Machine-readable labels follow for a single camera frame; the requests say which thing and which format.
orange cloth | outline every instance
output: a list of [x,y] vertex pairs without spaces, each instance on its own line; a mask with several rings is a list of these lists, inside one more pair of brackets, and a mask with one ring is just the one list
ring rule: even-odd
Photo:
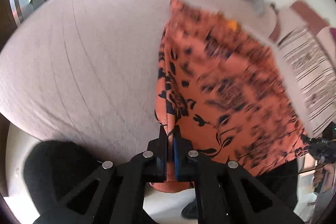
[[[238,161],[252,175],[304,153],[305,130],[282,86],[268,47],[221,13],[171,0],[159,50],[156,117],[169,147],[176,124],[183,138],[213,160]],[[172,160],[172,151],[168,157]],[[182,190],[168,164],[161,191]]]

floral print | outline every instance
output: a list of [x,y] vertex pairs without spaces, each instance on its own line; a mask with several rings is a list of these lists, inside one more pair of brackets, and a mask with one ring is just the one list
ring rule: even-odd
[[[156,117],[173,159],[173,128],[217,162],[261,175],[307,153],[271,50],[221,13],[171,0],[159,50]],[[167,181],[174,181],[172,166]],[[176,182],[160,190],[174,192]]]

white floor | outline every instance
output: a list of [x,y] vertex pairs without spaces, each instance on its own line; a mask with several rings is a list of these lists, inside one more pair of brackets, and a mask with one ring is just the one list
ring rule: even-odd
[[[267,0],[276,3],[277,7],[290,6],[296,0]],[[336,4],[334,0],[305,0],[322,17],[336,25]],[[15,216],[22,224],[32,224],[38,217],[29,194],[22,179],[22,165],[30,149],[38,142],[37,139],[11,125],[7,140],[6,175],[9,191],[7,203]],[[298,198],[299,204],[296,213],[303,219],[310,214],[307,204],[312,202],[312,176],[299,179]],[[183,220],[180,216],[182,208],[194,199],[194,190],[186,190],[177,194],[160,193],[152,190],[144,201],[144,209],[154,220],[161,224],[197,223],[197,221]]]

silver screw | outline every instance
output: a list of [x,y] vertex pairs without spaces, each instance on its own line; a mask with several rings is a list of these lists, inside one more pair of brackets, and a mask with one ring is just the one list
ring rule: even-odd
[[197,152],[196,150],[190,150],[190,151],[188,152],[188,155],[189,155],[190,157],[192,157],[192,158],[195,158],[195,157],[198,156],[198,152]]
[[227,166],[229,166],[230,168],[232,169],[236,169],[238,167],[238,163],[234,160],[230,160],[228,163],[227,163]]
[[101,165],[104,169],[110,169],[113,167],[113,162],[112,161],[105,161],[103,162],[103,164]]
[[145,151],[144,153],[142,153],[142,155],[145,157],[145,158],[151,158],[153,157],[154,153],[152,151]]

black pants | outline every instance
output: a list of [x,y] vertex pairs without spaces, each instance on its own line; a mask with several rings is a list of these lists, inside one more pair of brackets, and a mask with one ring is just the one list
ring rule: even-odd
[[[100,163],[85,149],[70,142],[46,141],[37,144],[26,159],[24,180],[40,214],[53,208]],[[296,160],[288,162],[258,179],[287,206],[297,203]],[[143,223],[154,222],[143,212]]]

